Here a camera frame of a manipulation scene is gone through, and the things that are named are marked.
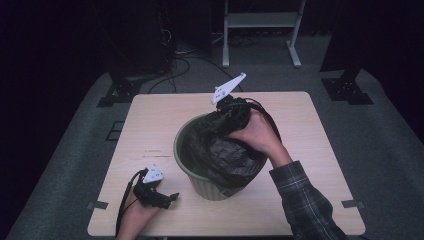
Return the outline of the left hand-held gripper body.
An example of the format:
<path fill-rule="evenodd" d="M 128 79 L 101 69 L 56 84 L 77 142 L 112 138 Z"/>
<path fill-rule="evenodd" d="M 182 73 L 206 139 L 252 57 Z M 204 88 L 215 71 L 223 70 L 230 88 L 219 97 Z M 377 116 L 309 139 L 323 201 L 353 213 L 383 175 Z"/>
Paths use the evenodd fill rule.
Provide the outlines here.
<path fill-rule="evenodd" d="M 153 164 L 141 171 L 133 193 L 142 204 L 160 208 L 160 203 L 171 202 L 169 196 L 156 190 L 163 179 L 162 172 Z"/>

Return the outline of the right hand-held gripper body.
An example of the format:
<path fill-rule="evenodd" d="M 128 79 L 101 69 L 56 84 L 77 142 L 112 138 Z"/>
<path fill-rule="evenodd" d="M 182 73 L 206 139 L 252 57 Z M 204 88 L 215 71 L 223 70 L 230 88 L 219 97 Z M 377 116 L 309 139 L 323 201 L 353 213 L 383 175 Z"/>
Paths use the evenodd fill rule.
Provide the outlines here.
<path fill-rule="evenodd" d="M 218 119 L 213 121 L 213 132 L 228 135 L 245 128 L 250 118 L 250 105 L 243 98 L 234 98 L 230 93 L 244 80 L 245 73 L 215 87 L 211 104 L 216 106 Z"/>

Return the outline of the person's left hand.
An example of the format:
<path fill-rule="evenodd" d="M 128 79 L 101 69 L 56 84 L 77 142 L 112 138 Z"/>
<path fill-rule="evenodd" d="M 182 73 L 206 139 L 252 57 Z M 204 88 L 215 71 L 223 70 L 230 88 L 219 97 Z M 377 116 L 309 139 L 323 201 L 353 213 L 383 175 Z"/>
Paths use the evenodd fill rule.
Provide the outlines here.
<path fill-rule="evenodd" d="M 125 208 L 115 240 L 136 240 L 148 223 L 160 212 L 158 207 L 144 206 L 133 192 L 129 193 Z"/>

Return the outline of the person's right hand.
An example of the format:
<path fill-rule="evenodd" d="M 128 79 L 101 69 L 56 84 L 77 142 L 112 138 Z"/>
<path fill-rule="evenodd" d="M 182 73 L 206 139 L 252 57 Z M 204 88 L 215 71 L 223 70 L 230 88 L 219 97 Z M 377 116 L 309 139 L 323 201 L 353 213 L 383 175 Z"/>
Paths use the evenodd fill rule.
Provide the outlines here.
<path fill-rule="evenodd" d="M 254 150 L 264 153 L 270 159 L 274 168 L 292 162 L 287 149 L 276 136 L 270 123 L 257 110 L 250 112 L 250 119 L 245 128 L 230 133 L 228 137 L 241 140 Z"/>

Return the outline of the black tape floor marking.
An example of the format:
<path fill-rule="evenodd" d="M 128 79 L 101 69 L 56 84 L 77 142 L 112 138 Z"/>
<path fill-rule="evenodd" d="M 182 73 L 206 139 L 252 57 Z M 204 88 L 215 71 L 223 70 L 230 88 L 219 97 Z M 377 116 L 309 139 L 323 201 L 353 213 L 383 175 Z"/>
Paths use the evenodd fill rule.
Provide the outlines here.
<path fill-rule="evenodd" d="M 124 121 L 114 121 L 111 129 L 109 130 L 106 140 L 107 141 L 118 141 L 123 130 Z"/>

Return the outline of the white metal stand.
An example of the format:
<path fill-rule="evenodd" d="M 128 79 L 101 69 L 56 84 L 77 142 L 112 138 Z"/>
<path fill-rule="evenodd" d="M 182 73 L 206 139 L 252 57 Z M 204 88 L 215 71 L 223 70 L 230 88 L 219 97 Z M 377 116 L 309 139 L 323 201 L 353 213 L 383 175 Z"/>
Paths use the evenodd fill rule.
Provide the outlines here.
<path fill-rule="evenodd" d="M 289 55 L 293 66 L 300 68 L 302 66 L 295 43 L 300 29 L 304 8 L 307 0 L 300 0 L 296 12 L 278 12 L 278 13 L 232 13 L 229 11 L 229 0 L 224 0 L 224 20 L 223 20 L 223 47 L 222 47 L 222 66 L 230 66 L 229 59 L 229 30 L 239 28 L 291 28 L 291 39 L 286 41 Z"/>

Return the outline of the black stand base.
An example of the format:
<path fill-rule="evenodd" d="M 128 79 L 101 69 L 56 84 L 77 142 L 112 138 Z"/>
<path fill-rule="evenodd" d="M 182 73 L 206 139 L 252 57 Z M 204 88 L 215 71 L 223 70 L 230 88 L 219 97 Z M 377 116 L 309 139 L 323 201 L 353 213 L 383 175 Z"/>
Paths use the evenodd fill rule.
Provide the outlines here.
<path fill-rule="evenodd" d="M 323 78 L 322 83 L 332 101 L 346 101 L 350 105 L 372 105 L 373 101 L 356 83 L 360 68 L 345 69 L 339 78 Z"/>
<path fill-rule="evenodd" d="M 128 80 L 122 72 L 109 73 L 112 84 L 104 97 L 97 103 L 98 107 L 112 107 L 115 103 L 131 103 L 139 94 L 142 83 Z"/>

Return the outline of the dark equipment cabinet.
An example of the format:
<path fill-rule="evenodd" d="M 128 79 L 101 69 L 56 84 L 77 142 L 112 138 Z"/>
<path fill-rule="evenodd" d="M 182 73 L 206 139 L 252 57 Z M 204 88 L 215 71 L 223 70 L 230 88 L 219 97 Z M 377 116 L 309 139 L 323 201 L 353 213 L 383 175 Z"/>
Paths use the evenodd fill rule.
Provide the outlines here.
<path fill-rule="evenodd" d="M 114 0 L 122 47 L 137 70 L 159 74 L 169 70 L 169 53 L 161 32 L 157 0 Z"/>

